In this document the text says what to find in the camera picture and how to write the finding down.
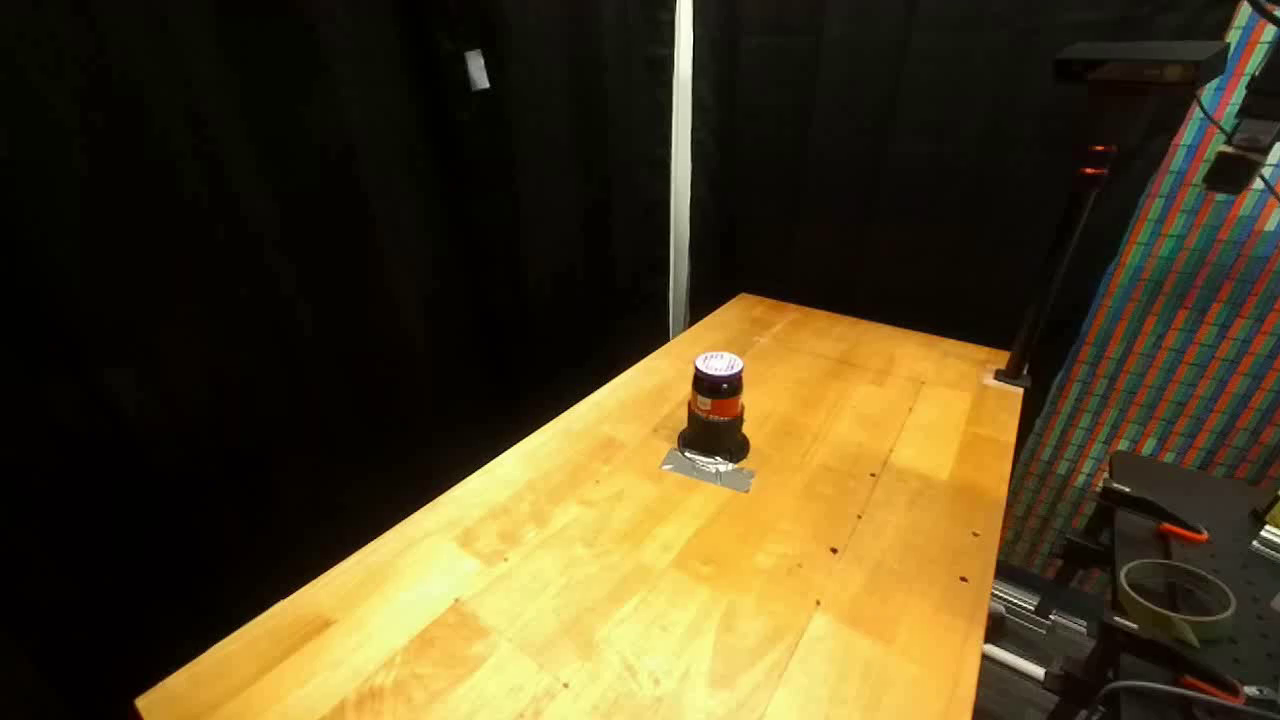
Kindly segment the dark bottle with white cap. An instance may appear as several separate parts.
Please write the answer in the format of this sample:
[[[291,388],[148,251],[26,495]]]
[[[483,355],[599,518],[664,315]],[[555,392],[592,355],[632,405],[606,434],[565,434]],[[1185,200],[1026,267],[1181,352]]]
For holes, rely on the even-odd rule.
[[[691,359],[689,426],[681,434],[682,453],[719,455],[740,464],[748,455],[744,437],[744,359],[735,352],[701,352]]]

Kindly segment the grey tape patch under bottle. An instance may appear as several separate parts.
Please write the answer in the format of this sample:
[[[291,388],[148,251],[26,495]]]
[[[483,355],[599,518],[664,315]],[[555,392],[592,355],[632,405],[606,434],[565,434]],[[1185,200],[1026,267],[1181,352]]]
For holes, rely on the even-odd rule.
[[[730,488],[730,492],[748,492],[754,473],[744,467],[744,464],[730,464],[724,455],[701,455],[701,453],[682,453],[682,449],[671,449],[664,455],[664,467],[675,473],[675,477],[689,477],[689,480],[703,480],[703,486],[715,486],[715,488]]]

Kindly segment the small white tag on curtain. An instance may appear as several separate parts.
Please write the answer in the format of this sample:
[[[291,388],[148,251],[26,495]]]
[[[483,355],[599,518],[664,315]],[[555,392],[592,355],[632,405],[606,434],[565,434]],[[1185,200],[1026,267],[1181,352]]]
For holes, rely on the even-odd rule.
[[[489,82],[489,60],[483,60],[480,47],[466,47],[466,52],[464,52],[464,74],[466,74],[466,89],[471,89],[471,94],[489,94],[489,89],[492,89],[492,82]]]

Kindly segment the white vertical pole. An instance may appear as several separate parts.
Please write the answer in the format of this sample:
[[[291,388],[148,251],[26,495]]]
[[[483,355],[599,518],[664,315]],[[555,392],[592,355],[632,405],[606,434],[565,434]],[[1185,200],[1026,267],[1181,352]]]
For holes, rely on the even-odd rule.
[[[689,330],[691,310],[691,0],[671,0],[671,86],[668,86],[668,338]]]

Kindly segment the black curtain backdrop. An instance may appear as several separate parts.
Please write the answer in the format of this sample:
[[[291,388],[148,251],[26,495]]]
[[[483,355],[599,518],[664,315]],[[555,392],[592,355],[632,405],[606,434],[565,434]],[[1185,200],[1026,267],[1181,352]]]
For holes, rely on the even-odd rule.
[[[689,311],[1013,348],[1084,140],[1053,60],[1233,4],[691,0]],[[671,0],[0,0],[2,720],[130,720],[647,355],[668,86]]]

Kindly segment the colourful striped woven cloth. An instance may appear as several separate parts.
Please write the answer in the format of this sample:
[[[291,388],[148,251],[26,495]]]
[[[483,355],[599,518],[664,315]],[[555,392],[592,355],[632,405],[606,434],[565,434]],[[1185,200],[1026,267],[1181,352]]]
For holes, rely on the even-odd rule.
[[[1001,555],[1047,567],[1110,453],[1280,486],[1280,162],[1241,193],[1202,183],[1274,24],[1236,0],[1229,63],[1156,163],[1063,373],[1018,449]]]

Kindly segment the black tripod stand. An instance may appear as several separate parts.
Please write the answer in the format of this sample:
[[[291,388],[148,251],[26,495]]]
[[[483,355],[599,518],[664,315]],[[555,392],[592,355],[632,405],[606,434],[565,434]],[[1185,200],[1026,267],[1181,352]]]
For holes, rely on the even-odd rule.
[[[1194,97],[1224,74],[1224,60],[1224,42],[1081,42],[1053,60],[1054,86],[1084,89],[1084,147],[1070,162],[1070,193],[1044,267],[1035,273],[1032,306],[1018,321],[1006,359],[995,370],[1001,385],[1032,385],[1032,355],[1039,352],[1094,200],[1117,175],[1122,154],[1144,135],[1156,104],[1172,97]]]

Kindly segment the roll of beige tape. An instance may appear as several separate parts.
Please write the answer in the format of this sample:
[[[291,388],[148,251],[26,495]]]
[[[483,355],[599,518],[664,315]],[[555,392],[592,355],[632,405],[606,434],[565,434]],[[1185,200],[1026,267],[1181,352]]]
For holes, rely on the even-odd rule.
[[[1241,609],[1220,576],[1158,555],[1127,559],[1117,574],[1117,589],[1127,619],[1186,648],[1220,641]]]

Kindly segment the black side cart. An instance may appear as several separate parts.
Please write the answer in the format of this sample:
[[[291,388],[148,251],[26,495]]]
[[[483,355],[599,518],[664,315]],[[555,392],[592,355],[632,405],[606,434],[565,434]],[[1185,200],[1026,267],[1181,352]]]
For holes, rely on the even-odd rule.
[[[1117,453],[1047,574],[995,567],[970,720],[1280,720],[1274,495]]]

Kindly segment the orange handled clamp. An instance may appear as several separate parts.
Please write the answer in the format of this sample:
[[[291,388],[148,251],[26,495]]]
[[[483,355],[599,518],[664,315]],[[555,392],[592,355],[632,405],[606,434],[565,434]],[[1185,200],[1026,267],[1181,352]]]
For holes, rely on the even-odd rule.
[[[1103,486],[1098,505],[1109,505],[1117,512],[1146,518],[1156,524],[1156,533],[1174,545],[1206,545],[1213,539],[1213,533],[1202,524],[1185,521],[1181,512],[1162,507],[1158,502],[1153,502],[1127,486]]]

